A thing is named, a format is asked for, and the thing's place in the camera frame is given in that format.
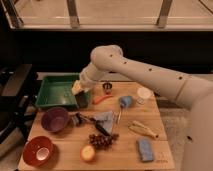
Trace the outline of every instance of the blue object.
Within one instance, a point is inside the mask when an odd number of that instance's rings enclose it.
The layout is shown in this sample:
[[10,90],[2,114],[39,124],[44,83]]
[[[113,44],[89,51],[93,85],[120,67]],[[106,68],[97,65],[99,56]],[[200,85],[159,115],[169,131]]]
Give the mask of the blue object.
[[119,104],[122,108],[127,108],[132,104],[132,96],[122,96],[119,98]]
[[143,162],[151,162],[154,160],[154,154],[149,139],[147,138],[139,139],[138,147]]

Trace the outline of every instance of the yellow object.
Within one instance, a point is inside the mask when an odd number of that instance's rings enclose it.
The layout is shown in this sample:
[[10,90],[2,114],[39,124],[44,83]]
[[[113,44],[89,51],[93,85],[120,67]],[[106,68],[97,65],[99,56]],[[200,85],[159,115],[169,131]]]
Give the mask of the yellow object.
[[148,135],[152,138],[158,138],[158,134],[139,121],[132,121],[132,125],[129,126],[129,129],[141,135]]
[[87,162],[92,161],[95,157],[95,149],[92,145],[86,145],[81,150],[80,155],[84,161],[87,161]]
[[72,94],[75,96],[76,94],[80,93],[84,89],[82,88],[80,81],[76,80],[71,88]]

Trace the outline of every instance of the white cup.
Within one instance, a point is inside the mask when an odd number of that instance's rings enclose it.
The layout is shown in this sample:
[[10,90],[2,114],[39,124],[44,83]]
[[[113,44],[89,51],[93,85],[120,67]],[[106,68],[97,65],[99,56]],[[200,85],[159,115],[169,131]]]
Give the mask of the white cup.
[[141,87],[137,90],[137,95],[139,96],[137,102],[144,104],[144,102],[152,96],[152,92],[146,87]]

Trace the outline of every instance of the blue sponge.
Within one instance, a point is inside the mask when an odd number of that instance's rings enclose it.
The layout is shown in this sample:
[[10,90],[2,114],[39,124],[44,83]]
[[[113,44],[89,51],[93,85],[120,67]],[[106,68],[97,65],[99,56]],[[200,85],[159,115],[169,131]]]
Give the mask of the blue sponge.
[[154,154],[149,139],[147,138],[139,139],[138,147],[143,162],[151,162],[154,160]]

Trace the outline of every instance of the orange bowl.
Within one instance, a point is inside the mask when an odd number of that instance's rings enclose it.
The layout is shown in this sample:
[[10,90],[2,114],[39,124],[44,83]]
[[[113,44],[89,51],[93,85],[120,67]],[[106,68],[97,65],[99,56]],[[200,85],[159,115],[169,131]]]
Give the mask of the orange bowl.
[[40,166],[48,161],[53,152],[53,144],[48,137],[38,136],[24,147],[24,162],[31,166]]

